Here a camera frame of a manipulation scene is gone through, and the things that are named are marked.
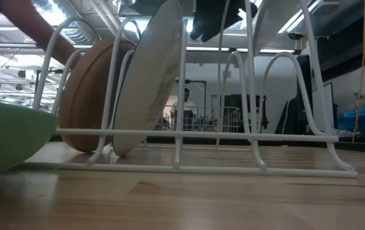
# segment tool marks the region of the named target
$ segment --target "white plate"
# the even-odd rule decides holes
[[[180,67],[182,13],[178,0],[165,2],[148,23],[124,78],[114,115],[116,130],[153,130]],[[144,135],[115,135],[113,148],[123,156]]]
[[[299,0],[264,0],[262,2],[253,32],[255,55],[265,48],[298,10]]]

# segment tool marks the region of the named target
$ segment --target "green bowl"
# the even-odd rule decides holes
[[[49,113],[0,103],[0,173],[39,151],[58,123],[59,118]]]

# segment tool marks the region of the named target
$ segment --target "plate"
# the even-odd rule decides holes
[[[297,13],[299,0],[264,0],[256,16],[253,32],[255,55],[277,35],[277,32]]]
[[[151,18],[130,62],[114,112],[116,130],[153,130],[179,73],[182,13],[178,0],[166,1]],[[144,135],[115,135],[114,152],[123,156]]]
[[[52,137],[57,116],[0,103],[0,173],[23,163]]]
[[[112,106],[116,94],[120,67],[124,55],[135,45],[121,41],[116,63]],[[88,50],[68,78],[59,105],[60,128],[100,129],[107,89],[113,42],[98,42]],[[95,151],[98,145],[97,135],[62,135],[63,140],[73,149],[81,152]]]

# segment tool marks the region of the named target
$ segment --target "fluorescent light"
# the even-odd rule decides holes
[[[224,36],[247,36],[247,33],[224,33]]]
[[[187,51],[218,51],[218,47],[187,47]],[[222,48],[223,52],[229,51],[229,48]]]
[[[311,12],[319,3],[321,0],[316,0],[310,7],[309,12]],[[279,31],[279,33],[283,33],[285,31],[290,32],[296,26],[298,26],[304,19],[304,15],[302,14],[302,10],[300,9]]]
[[[0,93],[0,96],[35,96],[34,93]],[[52,93],[44,93],[42,96],[56,96]]]
[[[37,48],[37,45],[30,43],[0,43],[0,48]]]
[[[18,30],[17,27],[14,26],[0,26],[0,31],[15,31]]]
[[[90,49],[92,47],[92,45],[74,45],[74,48],[76,49]]]
[[[146,27],[148,26],[148,23],[150,22],[149,19],[135,19],[138,25],[139,30],[143,33],[146,29]],[[187,32],[190,33],[192,32],[194,26],[193,26],[194,21],[192,19],[188,19],[188,24],[187,24]],[[128,30],[128,31],[132,31],[134,33],[137,32],[137,28],[134,25],[134,23],[127,23],[127,25],[125,25],[124,29]]]
[[[236,51],[238,51],[238,52],[247,52],[247,49],[238,48],[238,49],[236,49]],[[280,52],[289,52],[289,53],[293,54],[295,52],[295,50],[287,50],[287,49],[262,49],[260,52],[261,53],[265,53],[265,54],[278,54]]]

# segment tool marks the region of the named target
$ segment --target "white wire dish rack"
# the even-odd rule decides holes
[[[306,20],[307,26],[307,37],[311,48],[311,61],[313,66],[313,71],[316,76],[316,85],[318,89],[318,94],[321,100],[321,107],[323,110],[322,114],[327,114],[325,112],[326,106],[324,101],[323,95],[323,81],[322,75],[320,71],[320,65],[318,62],[318,54],[317,48],[314,41],[314,34],[311,25],[311,18],[307,8],[306,0],[300,0],[300,5],[302,8],[302,12],[304,14],[304,18]],[[250,1],[245,0],[245,7],[247,12],[251,12]],[[247,14],[247,25],[252,25],[252,18],[251,13]],[[51,59],[51,54],[54,49],[56,40],[60,32],[64,27],[70,25],[73,21],[83,21],[88,26],[90,26],[84,19],[81,18],[71,18],[67,19],[58,26],[52,36],[49,46],[47,48],[47,52],[45,55],[45,61],[43,64],[42,74],[39,79],[38,90],[35,95],[33,109],[39,109],[40,100],[42,99],[42,93],[45,85],[45,80],[47,76],[47,70],[49,68],[49,63]],[[114,41],[113,47],[113,54],[111,58],[111,69],[109,74],[109,80],[107,84],[107,92],[106,95],[111,95],[111,88],[114,81],[114,73],[115,73],[115,62],[118,53],[118,47],[120,44],[121,34],[124,30],[124,27],[127,23],[133,23],[137,26],[137,23],[133,19],[125,19],[121,24],[116,39]],[[178,81],[178,98],[183,98],[184,89],[185,89],[185,57],[186,57],[186,46],[187,46],[187,20],[183,22],[183,29],[182,29],[182,47],[181,47],[181,57],[180,57],[180,76]],[[76,134],[76,135],[99,135],[100,136],[100,143],[96,152],[93,154],[92,157],[88,160],[87,164],[55,164],[55,163],[24,163],[26,167],[35,167],[35,168],[47,168],[47,169],[75,169],[75,170],[93,170],[93,171],[138,171],[138,172],[159,172],[159,173],[223,173],[223,174],[279,174],[279,175],[288,175],[288,176],[328,176],[328,177],[342,177],[342,178],[355,178],[357,177],[357,172],[355,168],[347,163],[343,162],[337,155],[336,149],[334,148],[334,143],[338,142],[338,138],[331,136],[330,134],[330,125],[328,121],[328,117],[323,116],[323,120],[325,122],[325,132],[319,131],[313,121],[313,116],[311,112],[311,107],[309,104],[309,100],[307,97],[306,86],[304,83],[302,71],[300,65],[296,58],[291,55],[290,53],[283,52],[279,53],[278,55],[274,56],[270,63],[267,66],[265,75],[262,81],[262,94],[260,95],[260,105],[262,106],[263,95],[265,92],[265,85],[266,79],[269,73],[270,68],[274,64],[275,60],[279,57],[286,57],[289,58],[297,71],[297,77],[299,80],[302,98],[304,102],[304,107],[306,108],[306,114],[309,126],[311,127],[313,133],[315,135],[279,135],[279,134],[260,134],[258,130],[260,130],[261,124],[261,116],[259,114],[259,118],[256,113],[256,95],[255,95],[255,76],[254,76],[254,41],[253,41],[253,32],[252,26],[247,26],[247,48],[248,48],[248,55],[249,55],[249,76],[248,79],[245,79],[244,75],[244,62],[238,52],[232,52],[229,56],[225,73],[228,72],[230,65],[232,62],[236,61],[239,65],[240,70],[240,81],[241,81],[241,95],[242,95],[242,108],[243,108],[243,120],[244,120],[244,128],[245,133],[234,133],[234,132],[223,132],[223,125],[222,122],[218,122],[216,126],[217,132],[194,132],[194,131],[184,131],[183,130],[183,100],[178,100],[178,114],[176,118],[176,125],[175,129],[172,130],[113,130],[113,124],[109,124],[109,108],[111,105],[111,97],[106,96],[105,105],[104,105],[104,115],[102,118],[102,126],[101,129],[98,130],[90,130],[90,129],[61,129],[58,128],[56,130],[57,134]],[[66,77],[69,73],[69,67],[73,63],[73,60],[77,55],[86,50],[77,50],[68,60],[68,63],[64,69],[63,76],[61,78],[61,82],[59,85],[59,91],[57,93],[56,101],[54,103],[52,113],[56,114],[59,100],[61,98],[61,92],[64,88],[64,84],[66,82]],[[129,51],[123,60],[123,64],[126,63],[131,55],[132,51]],[[121,84],[125,74],[125,65],[122,65],[121,72],[120,72],[120,83]],[[221,107],[224,107],[224,92],[226,86],[226,76],[223,76],[223,83],[222,83],[222,90],[221,97]],[[247,93],[250,94],[250,105],[251,105],[251,129],[249,129],[249,117],[247,113]],[[221,110],[220,116],[218,118],[220,121],[224,119],[223,110]],[[156,137],[174,137],[175,138],[175,152],[174,152],[174,160],[173,165],[110,165],[110,164],[95,164],[95,161],[100,157],[102,154],[102,148],[104,147],[104,140],[105,137],[108,135],[147,135],[147,136],[156,136]],[[219,148],[219,139],[227,138],[227,139],[247,139],[251,143],[251,149],[249,151],[252,152],[258,167],[201,167],[201,166],[184,166],[180,165],[180,157],[182,157],[182,148],[183,148],[183,137],[204,137],[204,138],[214,138],[217,139],[216,147],[213,147],[215,151]],[[261,158],[258,141],[259,140],[269,140],[269,141],[312,141],[312,142],[326,142],[327,144],[327,151],[328,154],[331,156],[331,159],[335,162],[335,164],[340,168],[339,171],[337,170],[319,170],[319,169],[280,169],[280,168],[273,168],[269,167]]]

